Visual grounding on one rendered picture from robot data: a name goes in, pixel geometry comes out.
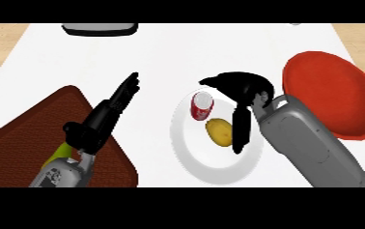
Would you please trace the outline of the white plate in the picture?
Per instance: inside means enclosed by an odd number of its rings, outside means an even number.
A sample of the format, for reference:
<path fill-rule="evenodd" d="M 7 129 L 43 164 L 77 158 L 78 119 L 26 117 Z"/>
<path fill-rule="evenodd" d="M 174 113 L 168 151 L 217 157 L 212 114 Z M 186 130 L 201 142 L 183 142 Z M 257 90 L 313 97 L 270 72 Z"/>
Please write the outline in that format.
<path fill-rule="evenodd" d="M 177 106 L 170 126 L 181 167 L 204 183 L 230 185 L 248 177 L 263 152 L 263 139 L 251 119 L 249 143 L 232 150 L 232 113 L 236 103 L 212 88 L 192 91 Z"/>

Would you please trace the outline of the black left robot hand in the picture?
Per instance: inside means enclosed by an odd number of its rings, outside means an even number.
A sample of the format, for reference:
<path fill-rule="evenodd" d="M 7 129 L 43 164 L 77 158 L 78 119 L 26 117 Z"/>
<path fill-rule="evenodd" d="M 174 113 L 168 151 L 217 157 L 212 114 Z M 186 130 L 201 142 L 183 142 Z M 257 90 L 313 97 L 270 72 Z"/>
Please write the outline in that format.
<path fill-rule="evenodd" d="M 62 126 L 65 143 L 78 151 L 94 155 L 112 133 L 119 115 L 139 91 L 139 74 L 133 72 L 118 86 L 111 98 L 102 100 L 82 123 L 66 122 Z"/>

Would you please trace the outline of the brown placemat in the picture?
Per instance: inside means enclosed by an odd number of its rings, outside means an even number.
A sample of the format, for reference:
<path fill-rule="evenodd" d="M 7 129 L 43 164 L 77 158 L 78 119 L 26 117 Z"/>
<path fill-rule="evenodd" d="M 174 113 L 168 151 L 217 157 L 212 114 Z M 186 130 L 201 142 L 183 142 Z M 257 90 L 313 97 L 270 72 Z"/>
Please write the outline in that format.
<path fill-rule="evenodd" d="M 65 86 L 0 128 L 0 187 L 26 187 L 63 142 L 62 126 L 81 123 L 91 105 L 75 86 Z M 113 139 L 96 155 L 90 187 L 136 187 L 139 174 Z"/>

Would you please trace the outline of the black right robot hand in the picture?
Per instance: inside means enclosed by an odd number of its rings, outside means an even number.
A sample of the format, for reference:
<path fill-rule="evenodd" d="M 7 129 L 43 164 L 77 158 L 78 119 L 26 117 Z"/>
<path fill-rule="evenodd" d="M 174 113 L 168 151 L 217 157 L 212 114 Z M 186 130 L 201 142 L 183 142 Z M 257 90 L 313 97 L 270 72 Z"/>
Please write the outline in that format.
<path fill-rule="evenodd" d="M 251 114 L 266 114 L 272 99 L 273 85 L 267 79 L 249 72 L 223 72 L 199 81 L 215 88 L 235 102 L 232 112 L 232 151 L 242 152 L 251 138 Z"/>

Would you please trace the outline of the yellow lemon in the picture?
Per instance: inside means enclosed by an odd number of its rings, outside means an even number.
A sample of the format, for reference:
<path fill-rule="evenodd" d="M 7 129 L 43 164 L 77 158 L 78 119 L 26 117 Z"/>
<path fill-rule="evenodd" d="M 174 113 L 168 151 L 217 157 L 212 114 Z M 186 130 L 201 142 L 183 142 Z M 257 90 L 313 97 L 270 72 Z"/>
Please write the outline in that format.
<path fill-rule="evenodd" d="M 227 147 L 232 144 L 232 125 L 224 119 L 212 118 L 205 123 L 205 130 L 218 146 Z"/>

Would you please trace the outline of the red bowl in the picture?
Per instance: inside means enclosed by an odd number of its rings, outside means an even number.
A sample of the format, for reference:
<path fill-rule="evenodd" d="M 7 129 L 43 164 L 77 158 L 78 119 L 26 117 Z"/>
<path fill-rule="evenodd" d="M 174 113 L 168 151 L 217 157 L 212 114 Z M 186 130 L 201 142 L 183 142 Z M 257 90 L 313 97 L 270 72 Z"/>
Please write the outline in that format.
<path fill-rule="evenodd" d="M 282 90 L 344 140 L 365 140 L 365 72 L 335 54 L 298 53 L 282 70 Z"/>

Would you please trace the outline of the yellow-green vegetable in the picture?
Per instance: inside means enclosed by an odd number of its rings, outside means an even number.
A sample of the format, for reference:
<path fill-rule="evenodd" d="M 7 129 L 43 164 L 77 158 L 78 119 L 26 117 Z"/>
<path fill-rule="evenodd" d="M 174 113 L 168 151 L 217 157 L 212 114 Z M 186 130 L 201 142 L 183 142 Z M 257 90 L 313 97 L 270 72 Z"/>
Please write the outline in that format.
<path fill-rule="evenodd" d="M 71 159 L 71 151 L 72 151 L 72 147 L 66 144 L 62 143 L 56 149 L 56 151 L 53 152 L 51 156 L 48 157 L 48 159 L 45 160 L 45 162 L 43 163 L 41 167 L 45 167 L 47 164 L 56 160 L 60 159 L 63 161 L 68 161 Z"/>

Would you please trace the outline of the red can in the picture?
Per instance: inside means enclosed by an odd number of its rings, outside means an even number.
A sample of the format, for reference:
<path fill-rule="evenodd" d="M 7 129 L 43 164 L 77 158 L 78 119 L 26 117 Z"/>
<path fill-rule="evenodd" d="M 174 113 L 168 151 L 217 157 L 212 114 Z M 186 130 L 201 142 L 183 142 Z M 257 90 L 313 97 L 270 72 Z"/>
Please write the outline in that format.
<path fill-rule="evenodd" d="M 214 99 L 207 92 L 198 92 L 190 99 L 190 116 L 196 121 L 208 118 L 214 106 Z"/>

